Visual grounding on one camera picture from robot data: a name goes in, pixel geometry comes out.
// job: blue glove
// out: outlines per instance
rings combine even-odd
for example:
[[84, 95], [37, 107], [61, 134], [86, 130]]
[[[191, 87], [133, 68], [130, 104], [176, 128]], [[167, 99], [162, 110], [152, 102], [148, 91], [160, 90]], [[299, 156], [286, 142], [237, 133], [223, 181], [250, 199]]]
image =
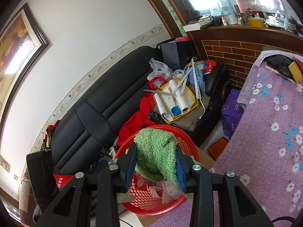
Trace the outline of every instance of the blue glove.
[[[195, 67], [194, 69], [196, 71], [197, 82], [199, 84], [200, 91], [201, 92], [205, 92], [206, 89], [205, 89], [205, 82], [204, 82], [204, 78], [203, 78], [203, 73], [197, 67]], [[192, 85], [194, 85], [194, 72], [193, 71], [190, 72], [188, 79], [189, 79], [189, 83], [192, 84]]]

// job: purple bag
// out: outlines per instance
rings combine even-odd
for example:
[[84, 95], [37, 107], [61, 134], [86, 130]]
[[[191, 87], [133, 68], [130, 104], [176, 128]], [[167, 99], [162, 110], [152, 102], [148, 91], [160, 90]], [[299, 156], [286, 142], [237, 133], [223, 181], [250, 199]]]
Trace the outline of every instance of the purple bag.
[[234, 131], [244, 113], [244, 109], [240, 103], [237, 103], [239, 94], [239, 90], [232, 89], [221, 108], [223, 131], [225, 135], [229, 136], [229, 138], [234, 134]]

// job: black bag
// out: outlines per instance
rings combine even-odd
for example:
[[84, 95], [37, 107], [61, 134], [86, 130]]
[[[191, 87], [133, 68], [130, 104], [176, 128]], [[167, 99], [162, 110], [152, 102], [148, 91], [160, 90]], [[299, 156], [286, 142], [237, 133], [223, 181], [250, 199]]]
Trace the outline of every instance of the black bag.
[[157, 44], [157, 48], [161, 49], [164, 63], [173, 71], [183, 69], [190, 62], [194, 48], [192, 40], [169, 43], [174, 40], [175, 38], [172, 38]]

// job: picture frame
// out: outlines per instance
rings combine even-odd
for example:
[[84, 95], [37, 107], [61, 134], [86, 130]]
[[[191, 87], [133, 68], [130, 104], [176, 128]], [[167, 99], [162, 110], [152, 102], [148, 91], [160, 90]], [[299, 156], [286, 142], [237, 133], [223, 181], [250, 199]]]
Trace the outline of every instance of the picture frame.
[[0, 33], [0, 139], [16, 90], [48, 42], [25, 3]]

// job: brown brick wall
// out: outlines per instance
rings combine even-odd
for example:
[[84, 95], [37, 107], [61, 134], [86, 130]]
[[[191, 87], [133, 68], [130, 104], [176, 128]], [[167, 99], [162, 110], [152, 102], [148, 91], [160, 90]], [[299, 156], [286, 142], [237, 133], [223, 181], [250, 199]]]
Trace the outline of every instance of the brown brick wall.
[[229, 79], [232, 87], [235, 89], [243, 87], [249, 70], [260, 55], [262, 48], [264, 46], [270, 46], [223, 40], [202, 40], [202, 43], [209, 59], [222, 61], [224, 65], [227, 66]]

